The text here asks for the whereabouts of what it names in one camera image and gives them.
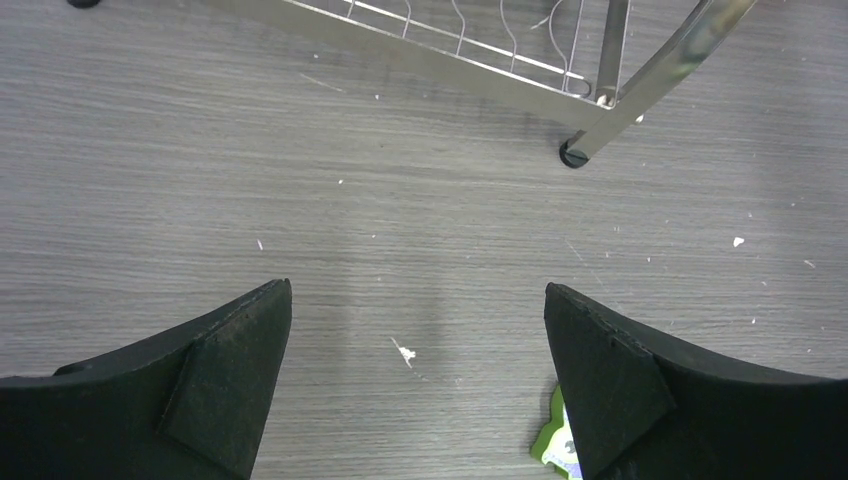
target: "green packet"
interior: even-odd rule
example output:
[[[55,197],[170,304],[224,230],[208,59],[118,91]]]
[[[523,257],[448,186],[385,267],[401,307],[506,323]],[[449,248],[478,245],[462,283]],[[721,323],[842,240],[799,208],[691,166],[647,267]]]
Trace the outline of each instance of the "green packet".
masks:
[[[542,427],[538,440],[530,449],[530,456],[543,465],[552,463],[556,471],[569,480],[583,478],[559,385],[551,398],[551,421]]]

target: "metal wire rack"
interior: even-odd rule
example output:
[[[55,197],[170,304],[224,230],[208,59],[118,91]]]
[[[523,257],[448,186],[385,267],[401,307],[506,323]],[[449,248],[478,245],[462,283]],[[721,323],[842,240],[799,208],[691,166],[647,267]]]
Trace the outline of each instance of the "metal wire rack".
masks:
[[[204,1],[577,128],[559,152],[566,165],[577,168],[639,123],[706,60],[756,0],[700,0],[623,85],[630,0],[547,0],[535,8],[530,0]],[[578,47],[586,42],[583,18],[587,8],[598,6],[606,8],[603,30],[595,35],[599,54],[578,67]]]

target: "black rubber tip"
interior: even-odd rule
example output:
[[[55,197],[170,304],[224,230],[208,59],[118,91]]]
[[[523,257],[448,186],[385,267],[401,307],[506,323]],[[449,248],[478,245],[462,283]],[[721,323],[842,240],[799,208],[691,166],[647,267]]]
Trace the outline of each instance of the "black rubber tip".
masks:
[[[569,168],[580,168],[589,162],[589,157],[580,152],[569,152],[568,142],[559,147],[559,159]]]
[[[68,0],[68,4],[74,8],[91,8],[96,7],[100,0]]]

